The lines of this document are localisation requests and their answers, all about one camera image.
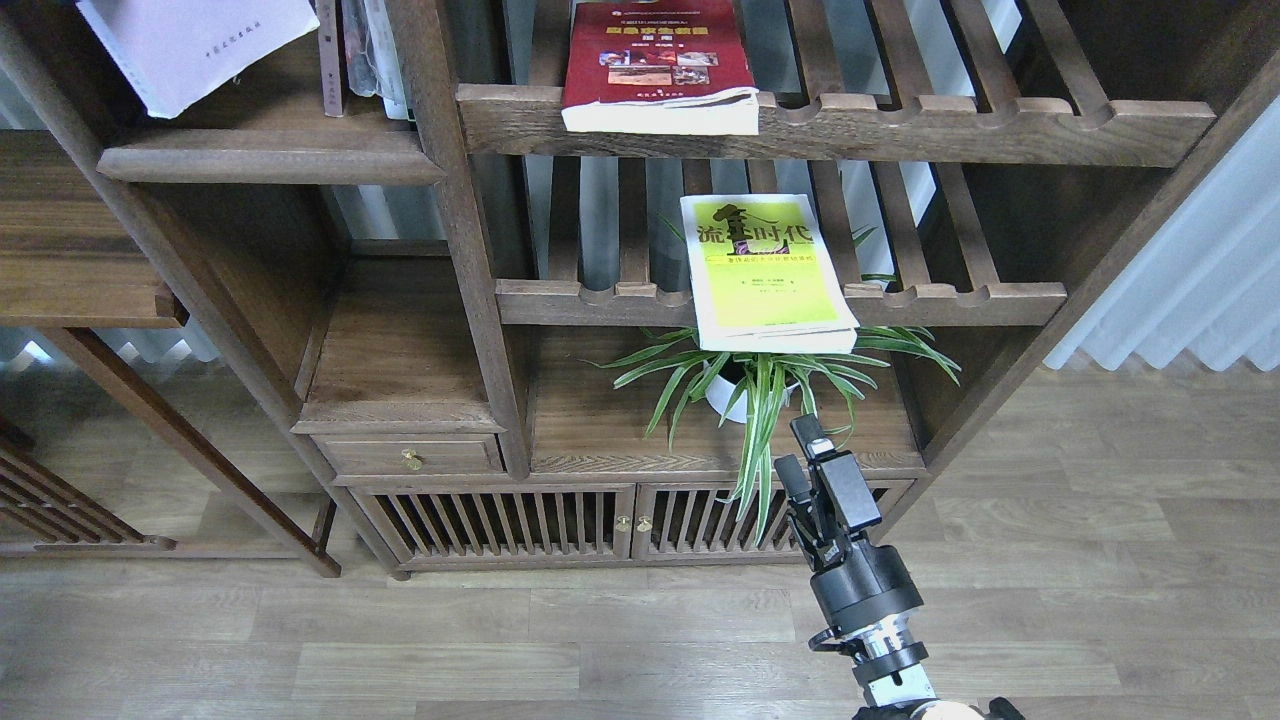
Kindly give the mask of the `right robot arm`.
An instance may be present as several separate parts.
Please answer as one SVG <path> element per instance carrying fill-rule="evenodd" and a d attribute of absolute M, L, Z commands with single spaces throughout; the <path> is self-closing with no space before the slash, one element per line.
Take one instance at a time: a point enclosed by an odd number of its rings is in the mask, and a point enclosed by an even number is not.
<path fill-rule="evenodd" d="M 928 652 L 913 639 L 909 618 L 923 605 L 914 580 L 892 546 L 874 544 L 867 528 L 882 516 L 849 451 L 837 450 L 817 416 L 791 421 L 806 456 L 774 461 L 788 496 L 788 521 L 813 571 L 810 588 L 827 628 L 808 642 L 815 652 L 854 661 L 852 675 L 865 707 L 858 719 L 1020 719 L 1006 698 L 987 712 L 941 700 L 925 674 Z"/>

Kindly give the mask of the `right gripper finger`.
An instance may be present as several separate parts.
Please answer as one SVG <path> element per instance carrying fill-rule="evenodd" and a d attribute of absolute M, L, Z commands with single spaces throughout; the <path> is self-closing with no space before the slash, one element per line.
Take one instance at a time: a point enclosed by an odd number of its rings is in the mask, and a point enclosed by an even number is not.
<path fill-rule="evenodd" d="M 817 461 L 836 451 L 835 442 L 827 436 L 815 414 L 804 414 L 792 419 L 790 428 L 808 461 Z"/>

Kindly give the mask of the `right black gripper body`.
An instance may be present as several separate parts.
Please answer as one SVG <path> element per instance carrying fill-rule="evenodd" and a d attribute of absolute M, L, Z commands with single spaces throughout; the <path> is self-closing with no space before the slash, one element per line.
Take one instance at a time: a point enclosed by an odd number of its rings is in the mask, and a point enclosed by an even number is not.
<path fill-rule="evenodd" d="M 881 511 L 854 456 L 827 451 L 804 468 L 774 461 L 788 496 L 788 520 L 813 577 L 827 628 L 813 646 L 909 646 L 911 614 L 923 600 L 896 548 L 874 544 Z"/>

